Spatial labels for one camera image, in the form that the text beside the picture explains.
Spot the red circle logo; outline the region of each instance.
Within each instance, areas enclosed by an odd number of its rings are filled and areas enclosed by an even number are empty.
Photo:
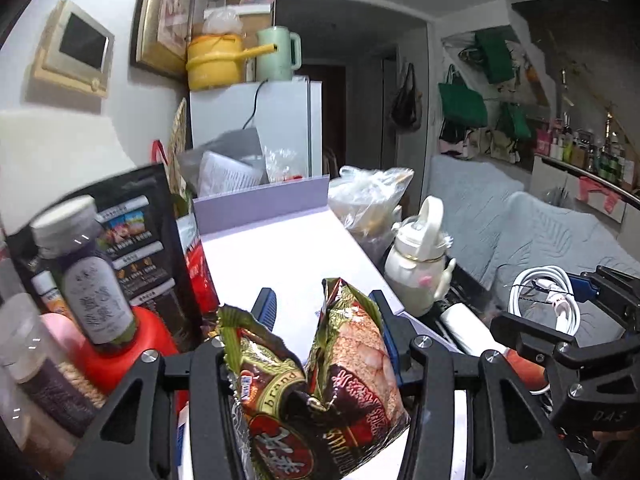
[[[309,476],[314,456],[291,428],[269,415],[256,415],[249,423],[255,449],[276,478],[296,480]]]

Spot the yellow pot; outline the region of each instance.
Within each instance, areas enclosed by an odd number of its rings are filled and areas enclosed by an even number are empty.
[[[242,49],[237,34],[199,36],[187,49],[189,89],[203,90],[212,86],[229,86],[242,82],[244,60],[276,52],[276,44]]]

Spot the green bag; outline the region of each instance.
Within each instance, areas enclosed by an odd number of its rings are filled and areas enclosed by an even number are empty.
[[[476,46],[482,51],[482,70],[489,83],[497,84],[515,77],[513,61],[500,32],[480,30],[476,32]]]
[[[511,139],[525,140],[531,138],[531,130],[522,110],[516,103],[501,103],[500,117],[495,127]]]
[[[461,84],[450,83],[450,79],[454,76],[454,70],[455,68],[451,65],[449,73],[447,73],[447,82],[438,84],[442,100],[442,115],[447,121],[469,128],[487,126],[488,119],[484,99],[475,90],[467,88],[464,82]]]

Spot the pitcher handle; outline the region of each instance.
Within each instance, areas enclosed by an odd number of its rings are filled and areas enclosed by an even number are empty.
[[[302,66],[302,44],[300,43],[300,35],[292,32],[291,36],[291,50],[293,51],[293,59],[295,60],[291,69],[295,72]]]

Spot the wall-mounted monitor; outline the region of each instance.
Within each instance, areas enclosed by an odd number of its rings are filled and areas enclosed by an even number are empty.
[[[113,34],[75,3],[62,0],[47,23],[33,76],[73,90],[105,97]]]

